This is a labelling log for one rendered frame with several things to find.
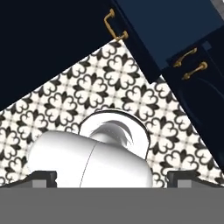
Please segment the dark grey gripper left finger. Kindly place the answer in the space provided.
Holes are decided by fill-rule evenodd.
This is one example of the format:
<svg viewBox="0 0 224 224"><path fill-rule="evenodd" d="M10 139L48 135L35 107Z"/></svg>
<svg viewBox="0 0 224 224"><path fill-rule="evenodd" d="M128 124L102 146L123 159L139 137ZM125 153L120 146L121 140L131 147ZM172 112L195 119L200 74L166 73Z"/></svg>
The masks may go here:
<svg viewBox="0 0 224 224"><path fill-rule="evenodd" d="M56 178L56 171L34 171L22 180L2 185L2 188L55 188Z"/></svg>

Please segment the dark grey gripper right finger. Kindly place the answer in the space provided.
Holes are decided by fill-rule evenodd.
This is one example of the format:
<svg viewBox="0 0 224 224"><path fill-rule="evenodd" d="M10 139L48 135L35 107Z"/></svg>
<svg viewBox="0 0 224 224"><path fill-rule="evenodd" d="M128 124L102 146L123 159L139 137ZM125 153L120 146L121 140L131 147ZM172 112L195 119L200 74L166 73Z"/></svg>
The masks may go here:
<svg viewBox="0 0 224 224"><path fill-rule="evenodd" d="M222 188L222 185L202 180L197 171L168 171L168 188Z"/></svg>

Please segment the white rounded object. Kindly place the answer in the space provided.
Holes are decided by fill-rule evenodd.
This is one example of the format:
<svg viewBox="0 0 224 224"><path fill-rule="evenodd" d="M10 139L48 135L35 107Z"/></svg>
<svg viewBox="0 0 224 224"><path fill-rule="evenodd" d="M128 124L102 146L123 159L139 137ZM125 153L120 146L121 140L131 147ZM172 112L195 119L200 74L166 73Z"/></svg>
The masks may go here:
<svg viewBox="0 0 224 224"><path fill-rule="evenodd" d="M29 149L28 168L57 172L60 188L151 188L150 142L138 118L106 109L86 117L76 134L42 134Z"/></svg>

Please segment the dark navy cupboard door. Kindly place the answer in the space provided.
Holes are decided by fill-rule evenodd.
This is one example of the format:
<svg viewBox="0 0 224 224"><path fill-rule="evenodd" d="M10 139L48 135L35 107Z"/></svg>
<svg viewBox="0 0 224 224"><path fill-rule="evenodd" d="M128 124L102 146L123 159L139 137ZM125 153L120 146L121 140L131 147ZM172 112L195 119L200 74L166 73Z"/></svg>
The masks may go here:
<svg viewBox="0 0 224 224"><path fill-rule="evenodd" d="M195 54L186 56L180 67L173 66L194 47ZM202 61L207 63L206 70L182 79ZM224 173L224 25L169 58L163 76Z"/></svg>
<svg viewBox="0 0 224 224"><path fill-rule="evenodd" d="M112 40L111 0L0 0L0 110ZM124 30L118 14L108 22Z"/></svg>

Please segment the blue cupboard door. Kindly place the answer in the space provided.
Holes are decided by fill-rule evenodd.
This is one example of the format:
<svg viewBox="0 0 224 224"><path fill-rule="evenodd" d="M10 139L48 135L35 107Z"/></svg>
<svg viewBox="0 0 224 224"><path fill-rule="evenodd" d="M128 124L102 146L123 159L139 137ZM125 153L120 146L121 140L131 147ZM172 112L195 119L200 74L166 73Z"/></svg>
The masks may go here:
<svg viewBox="0 0 224 224"><path fill-rule="evenodd" d="M148 82L167 60L224 25L211 0L111 0L124 40Z"/></svg>

